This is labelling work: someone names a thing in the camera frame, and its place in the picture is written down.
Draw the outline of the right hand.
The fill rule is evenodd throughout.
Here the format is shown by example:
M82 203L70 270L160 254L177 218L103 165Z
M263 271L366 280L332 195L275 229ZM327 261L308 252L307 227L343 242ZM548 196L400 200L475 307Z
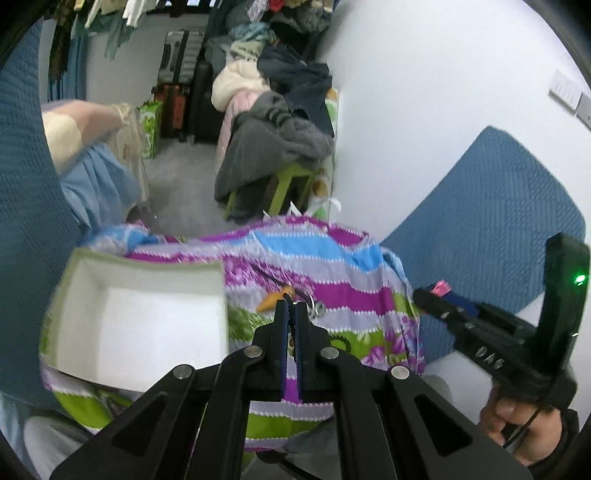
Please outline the right hand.
M531 467L548 458L559 446L563 422L557 409L541 409L532 404L518 402L500 394L500 385L494 383L486 405L480 412L479 427L500 446L508 439L503 430L515 426L521 441L515 441L513 456L524 466Z

